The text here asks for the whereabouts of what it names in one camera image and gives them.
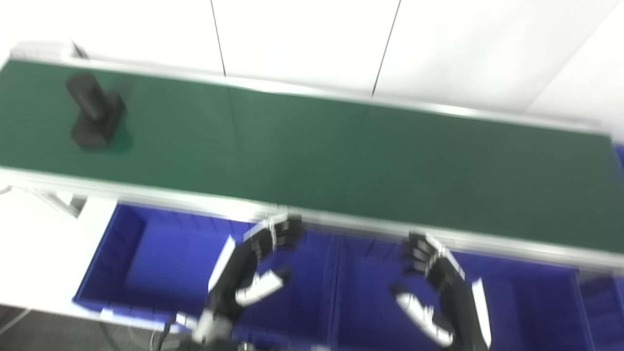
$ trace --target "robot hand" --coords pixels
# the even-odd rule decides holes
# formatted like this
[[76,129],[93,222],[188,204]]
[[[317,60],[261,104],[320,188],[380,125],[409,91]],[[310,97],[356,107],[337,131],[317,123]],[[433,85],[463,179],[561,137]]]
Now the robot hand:
[[440,295],[442,313],[423,306],[399,284],[390,291],[407,316],[444,350],[486,351],[492,336],[482,281],[466,275],[449,249],[429,234],[410,233],[403,243],[404,274],[423,275]]
[[208,281],[208,304],[191,339],[179,350],[228,350],[230,334],[243,309],[284,286],[291,269],[258,275],[258,262],[279,248],[294,249],[303,236],[301,216],[279,215],[251,228],[243,242],[226,241]]

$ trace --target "blue bin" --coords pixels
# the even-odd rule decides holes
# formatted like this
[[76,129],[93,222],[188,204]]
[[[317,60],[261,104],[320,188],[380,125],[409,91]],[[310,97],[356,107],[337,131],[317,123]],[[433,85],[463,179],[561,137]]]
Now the blue bin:
[[[241,240],[252,225],[119,205],[74,302],[161,322],[176,312],[199,315],[225,240],[229,235]],[[235,338],[291,350],[314,345],[343,351],[439,350],[388,291],[389,282],[400,281],[437,307],[424,279],[401,275],[398,253],[396,242],[307,232],[296,251],[278,251],[261,263],[260,270],[290,265],[295,275],[279,292],[245,310]],[[588,303],[591,288],[579,288],[573,269],[487,255],[456,257],[468,278],[483,278],[492,351],[621,350],[594,349],[592,332],[600,323],[585,311],[596,307]],[[604,290],[617,294],[616,288]],[[617,300],[609,301],[616,306]],[[596,306],[605,303],[598,299]],[[621,300],[619,313],[624,315]],[[619,335],[605,338],[624,343]]]
[[[402,282],[424,304],[438,298],[420,277],[401,274],[400,245],[344,239],[336,345],[341,350],[439,350],[397,307],[388,283]],[[575,271],[565,267],[456,253],[467,278],[482,277],[492,351],[592,350]]]
[[624,278],[594,279],[580,291],[595,351],[624,351]]
[[[166,321],[176,312],[199,316],[208,280],[228,236],[242,240],[253,224],[119,205],[74,297],[91,310]],[[332,235],[308,232],[298,250],[279,250],[259,269],[288,264],[289,284],[245,310],[234,331],[241,340],[287,346],[293,339],[328,344],[338,263]]]

